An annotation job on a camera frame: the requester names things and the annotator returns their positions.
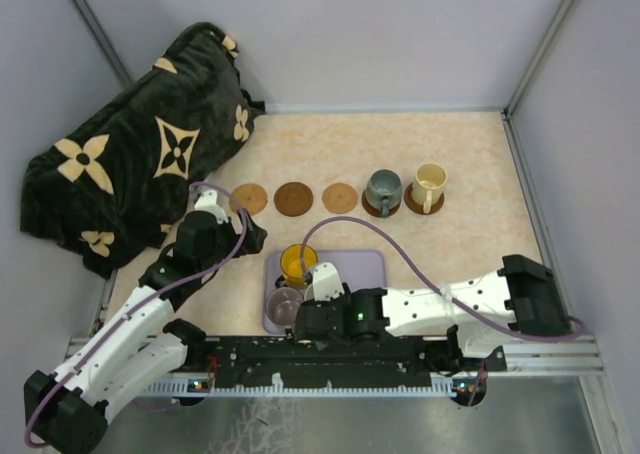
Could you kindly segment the white mug blue handle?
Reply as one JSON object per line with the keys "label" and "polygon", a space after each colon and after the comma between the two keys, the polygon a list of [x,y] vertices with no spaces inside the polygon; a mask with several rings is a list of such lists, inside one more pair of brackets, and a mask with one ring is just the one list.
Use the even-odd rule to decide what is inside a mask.
{"label": "white mug blue handle", "polygon": [[314,295],[314,289],[312,285],[309,285],[307,287],[307,289],[304,292],[304,301],[310,301],[310,300],[314,300],[315,299],[315,295]]}

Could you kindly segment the light cork coaster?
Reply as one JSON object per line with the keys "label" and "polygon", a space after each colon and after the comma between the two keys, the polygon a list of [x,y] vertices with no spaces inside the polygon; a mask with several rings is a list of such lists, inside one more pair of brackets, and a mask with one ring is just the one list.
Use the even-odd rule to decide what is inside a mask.
{"label": "light cork coaster", "polygon": [[351,185],[339,182],[329,185],[324,190],[322,202],[330,213],[346,214],[357,206],[358,197]]}
{"label": "light cork coaster", "polygon": [[232,191],[232,196],[251,216],[260,213],[268,203],[266,190],[256,183],[245,183],[236,187]]}

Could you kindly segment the yellow translucent mug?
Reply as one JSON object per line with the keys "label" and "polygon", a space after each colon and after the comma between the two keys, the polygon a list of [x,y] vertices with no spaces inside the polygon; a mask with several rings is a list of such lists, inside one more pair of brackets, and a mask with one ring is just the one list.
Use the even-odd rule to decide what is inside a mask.
{"label": "yellow translucent mug", "polygon": [[291,287],[302,289],[307,286],[304,268],[318,263],[316,251],[301,244],[287,247],[280,257],[281,275],[275,281],[275,287]]}

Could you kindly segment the dark brown coaster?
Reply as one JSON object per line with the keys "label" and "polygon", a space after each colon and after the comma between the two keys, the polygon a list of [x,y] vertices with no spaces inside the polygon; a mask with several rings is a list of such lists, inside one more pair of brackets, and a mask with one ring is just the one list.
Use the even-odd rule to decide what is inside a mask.
{"label": "dark brown coaster", "polygon": [[276,209],[282,215],[298,217],[311,209],[313,205],[313,193],[304,183],[288,182],[276,190],[274,203]]}
{"label": "dark brown coaster", "polygon": [[441,208],[443,207],[444,203],[445,203],[445,194],[442,193],[440,198],[438,199],[438,201],[432,205],[431,209],[429,212],[424,212],[422,205],[418,204],[417,202],[414,201],[413,197],[412,197],[412,191],[413,191],[413,185],[409,184],[405,191],[404,191],[404,202],[406,204],[406,206],[414,213],[418,214],[418,215],[433,215],[436,214],[437,212],[439,212],[441,210]]}
{"label": "dark brown coaster", "polygon": [[[373,207],[373,206],[368,202],[368,200],[367,200],[367,198],[366,198],[366,194],[365,194],[365,192],[362,192],[362,195],[361,195],[361,203],[362,203],[362,206],[363,206],[364,210],[365,210],[369,215],[371,215],[371,216],[373,216],[373,217],[375,217],[375,218],[383,218],[382,213],[381,213],[378,209],[374,208],[374,207]],[[391,208],[391,209],[389,210],[389,213],[386,215],[386,218],[393,216],[393,215],[394,215],[394,214],[395,214],[395,213],[400,209],[400,207],[401,207],[401,205],[400,205],[400,204],[398,204],[398,205],[394,206],[393,208]]]}

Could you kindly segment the dark brown coaster top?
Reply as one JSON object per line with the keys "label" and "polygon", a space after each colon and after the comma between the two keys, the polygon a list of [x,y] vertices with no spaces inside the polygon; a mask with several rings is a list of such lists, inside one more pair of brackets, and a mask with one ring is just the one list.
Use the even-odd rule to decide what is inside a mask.
{"label": "dark brown coaster top", "polygon": [[[361,195],[361,203],[362,203],[362,206],[363,206],[364,210],[365,210],[369,215],[371,215],[371,216],[373,216],[373,217],[375,217],[375,218],[383,218],[382,213],[381,213],[378,209],[374,208],[374,207],[373,207],[373,206],[368,202],[368,200],[367,200],[367,198],[366,198],[366,194],[365,194],[365,192],[362,192],[362,195]],[[391,208],[391,209],[389,210],[389,213],[386,215],[386,218],[393,216],[393,215],[394,215],[394,214],[395,214],[395,213],[400,209],[400,207],[401,207],[401,205],[400,205],[400,204],[398,204],[398,205],[394,206],[393,208]]]}

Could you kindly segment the grey green mug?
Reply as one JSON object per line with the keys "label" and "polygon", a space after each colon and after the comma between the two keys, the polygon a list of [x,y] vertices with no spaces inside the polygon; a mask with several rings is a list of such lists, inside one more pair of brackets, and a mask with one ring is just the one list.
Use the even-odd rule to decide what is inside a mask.
{"label": "grey green mug", "polygon": [[371,175],[363,192],[368,202],[386,218],[391,208],[401,204],[402,182],[394,171],[381,169]]}

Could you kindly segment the cream yellow mug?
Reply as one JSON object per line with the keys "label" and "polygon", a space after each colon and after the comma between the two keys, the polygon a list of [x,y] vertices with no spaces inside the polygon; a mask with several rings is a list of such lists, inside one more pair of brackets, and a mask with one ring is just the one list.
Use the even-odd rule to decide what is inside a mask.
{"label": "cream yellow mug", "polygon": [[418,168],[411,197],[422,214],[430,214],[443,199],[446,182],[447,173],[441,165],[429,162]]}

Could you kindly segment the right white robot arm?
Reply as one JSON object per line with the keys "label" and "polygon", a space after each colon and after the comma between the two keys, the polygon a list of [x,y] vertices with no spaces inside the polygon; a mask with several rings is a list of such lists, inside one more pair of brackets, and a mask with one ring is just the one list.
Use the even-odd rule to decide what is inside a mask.
{"label": "right white robot arm", "polygon": [[296,314],[297,339],[347,344],[454,328],[446,354],[461,370],[510,340],[561,342],[571,334],[553,271],[522,255],[506,256],[500,269],[438,290],[351,291],[332,264],[318,264],[311,291]]}

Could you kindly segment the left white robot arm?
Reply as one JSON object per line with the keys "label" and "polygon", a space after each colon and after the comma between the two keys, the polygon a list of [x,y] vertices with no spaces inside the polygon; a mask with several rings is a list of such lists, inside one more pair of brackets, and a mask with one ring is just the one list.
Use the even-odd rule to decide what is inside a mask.
{"label": "left white robot arm", "polygon": [[[246,210],[241,231],[210,208],[186,215],[125,304],[53,373],[35,371],[24,385],[25,442],[61,453],[89,453],[119,412],[149,385],[208,358],[206,334],[173,316],[234,258],[262,251],[267,232]],[[33,441],[38,436],[39,442]]]}

